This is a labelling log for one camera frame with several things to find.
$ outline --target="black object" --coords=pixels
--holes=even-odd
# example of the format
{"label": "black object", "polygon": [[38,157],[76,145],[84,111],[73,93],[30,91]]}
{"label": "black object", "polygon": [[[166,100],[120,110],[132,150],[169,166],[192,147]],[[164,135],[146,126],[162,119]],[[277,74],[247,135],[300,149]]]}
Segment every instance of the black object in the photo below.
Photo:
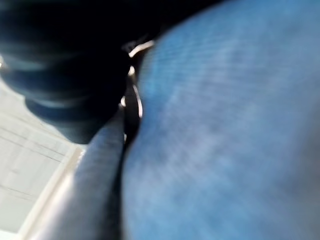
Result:
{"label": "black object", "polygon": [[131,65],[125,43],[216,0],[1,0],[3,80],[70,141],[87,144],[118,109]]}

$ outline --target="white wall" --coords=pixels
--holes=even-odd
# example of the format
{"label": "white wall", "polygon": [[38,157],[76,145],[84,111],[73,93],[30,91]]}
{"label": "white wall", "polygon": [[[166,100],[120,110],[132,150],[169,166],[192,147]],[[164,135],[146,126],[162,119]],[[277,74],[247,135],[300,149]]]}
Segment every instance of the white wall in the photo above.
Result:
{"label": "white wall", "polygon": [[0,240],[12,240],[15,236],[15,233],[0,230]]}
{"label": "white wall", "polygon": [[19,231],[71,146],[0,82],[0,240]]}

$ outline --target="jeans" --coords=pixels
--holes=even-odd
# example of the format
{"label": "jeans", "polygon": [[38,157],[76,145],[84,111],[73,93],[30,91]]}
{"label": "jeans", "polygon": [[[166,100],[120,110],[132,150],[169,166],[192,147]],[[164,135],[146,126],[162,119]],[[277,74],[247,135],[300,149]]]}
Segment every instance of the jeans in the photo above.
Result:
{"label": "jeans", "polygon": [[102,209],[120,113],[90,144],[46,239],[318,240],[319,23],[318,0],[230,0],[165,33],[140,70],[119,224]]}

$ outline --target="white ceiling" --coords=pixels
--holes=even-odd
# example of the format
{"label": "white ceiling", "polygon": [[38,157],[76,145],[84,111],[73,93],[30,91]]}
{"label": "white ceiling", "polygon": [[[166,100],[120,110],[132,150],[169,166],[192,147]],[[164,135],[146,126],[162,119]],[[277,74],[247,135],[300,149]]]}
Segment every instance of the white ceiling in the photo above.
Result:
{"label": "white ceiling", "polygon": [[0,230],[18,232],[69,148],[0,83]]}

